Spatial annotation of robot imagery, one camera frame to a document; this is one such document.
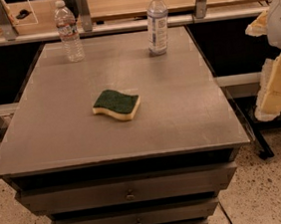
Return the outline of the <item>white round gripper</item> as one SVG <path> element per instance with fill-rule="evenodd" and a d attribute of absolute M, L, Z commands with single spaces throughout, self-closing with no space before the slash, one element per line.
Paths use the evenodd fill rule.
<path fill-rule="evenodd" d="M 281 0 L 273 0 L 268 11 L 261 12 L 247 26 L 245 34 L 254 37 L 268 34 L 268 43 L 281 49 Z M 271 121 L 281 113 L 281 53 L 264 61 L 258 92 L 254 116 Z"/>

